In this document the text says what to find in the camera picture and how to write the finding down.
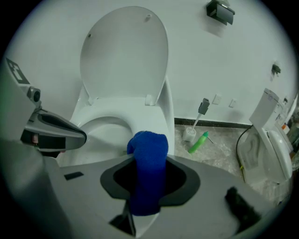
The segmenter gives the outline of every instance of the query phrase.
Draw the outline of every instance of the wall outlet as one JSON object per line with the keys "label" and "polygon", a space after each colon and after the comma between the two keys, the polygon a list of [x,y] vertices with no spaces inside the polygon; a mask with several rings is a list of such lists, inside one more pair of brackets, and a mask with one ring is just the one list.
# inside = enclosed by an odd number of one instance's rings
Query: wall outlet
{"label": "wall outlet", "polygon": [[214,97],[214,100],[213,100],[213,104],[214,105],[219,105],[220,102],[221,102],[221,95],[220,94],[216,94],[215,97]]}
{"label": "wall outlet", "polygon": [[237,100],[236,99],[232,99],[232,102],[230,102],[229,107],[234,108],[235,105],[236,105],[236,103],[237,103]]}

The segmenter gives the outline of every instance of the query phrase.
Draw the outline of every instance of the green bottle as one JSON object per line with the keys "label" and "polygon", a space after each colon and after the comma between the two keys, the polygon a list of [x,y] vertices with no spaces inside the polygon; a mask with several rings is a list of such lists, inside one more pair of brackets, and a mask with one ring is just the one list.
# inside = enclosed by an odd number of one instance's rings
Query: green bottle
{"label": "green bottle", "polygon": [[197,140],[197,142],[188,150],[188,152],[190,153],[190,154],[193,154],[198,148],[199,148],[199,146],[200,145],[202,145],[205,141],[206,141],[206,139],[207,139],[207,137],[209,136],[209,132],[208,131],[206,131],[206,132],[204,132],[204,134],[202,135],[202,136],[200,136],[200,138]]}

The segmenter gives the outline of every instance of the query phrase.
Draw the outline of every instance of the black baseboard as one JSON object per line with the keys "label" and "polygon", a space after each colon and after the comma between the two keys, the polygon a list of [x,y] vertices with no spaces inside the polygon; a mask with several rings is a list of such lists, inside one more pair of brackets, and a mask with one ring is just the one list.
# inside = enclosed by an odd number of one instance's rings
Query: black baseboard
{"label": "black baseboard", "polygon": [[[174,118],[175,125],[190,125],[194,124],[195,120],[193,119],[181,119]],[[237,123],[227,123],[227,122],[217,122],[217,121],[208,121],[208,120],[199,120],[196,126],[207,126],[207,127],[222,127],[222,128],[239,128],[239,129],[248,129],[250,125],[237,124]]]}

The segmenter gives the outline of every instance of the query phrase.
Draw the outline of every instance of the microfiber cloth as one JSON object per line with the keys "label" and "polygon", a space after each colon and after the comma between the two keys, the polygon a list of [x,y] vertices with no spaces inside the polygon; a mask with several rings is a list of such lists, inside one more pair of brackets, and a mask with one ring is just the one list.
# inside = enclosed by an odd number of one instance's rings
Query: microfiber cloth
{"label": "microfiber cloth", "polygon": [[147,216],[160,211],[164,196],[168,142],[164,134],[140,131],[129,141],[127,154],[134,154],[137,169],[135,191],[131,194],[133,215]]}

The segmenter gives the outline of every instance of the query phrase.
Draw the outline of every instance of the black cable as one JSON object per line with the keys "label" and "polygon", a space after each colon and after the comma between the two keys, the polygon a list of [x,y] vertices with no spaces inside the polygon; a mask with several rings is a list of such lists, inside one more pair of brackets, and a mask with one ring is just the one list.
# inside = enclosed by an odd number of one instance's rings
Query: black cable
{"label": "black cable", "polygon": [[237,161],[238,161],[238,163],[239,163],[240,170],[241,170],[241,172],[242,172],[242,176],[243,176],[243,180],[244,180],[244,181],[245,181],[245,178],[244,178],[244,174],[243,174],[243,165],[241,164],[241,161],[240,161],[240,158],[239,158],[237,149],[238,149],[238,143],[239,143],[239,140],[241,139],[242,135],[245,134],[249,129],[251,129],[252,126],[253,126],[253,125],[251,125],[248,129],[246,129],[246,130],[240,135],[240,137],[238,138],[237,144],[236,144],[236,146],[235,146],[235,154],[236,154],[236,156],[237,156]]}

